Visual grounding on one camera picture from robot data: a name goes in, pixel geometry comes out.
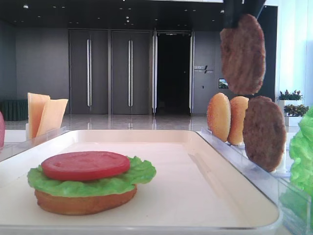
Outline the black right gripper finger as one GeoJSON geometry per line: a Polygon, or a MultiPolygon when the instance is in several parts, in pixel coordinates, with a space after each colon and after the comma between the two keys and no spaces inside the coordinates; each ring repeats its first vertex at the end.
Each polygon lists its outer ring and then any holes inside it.
{"type": "Polygon", "coordinates": [[[224,0],[224,28],[235,28],[243,14],[258,18],[265,0],[224,0]]]}

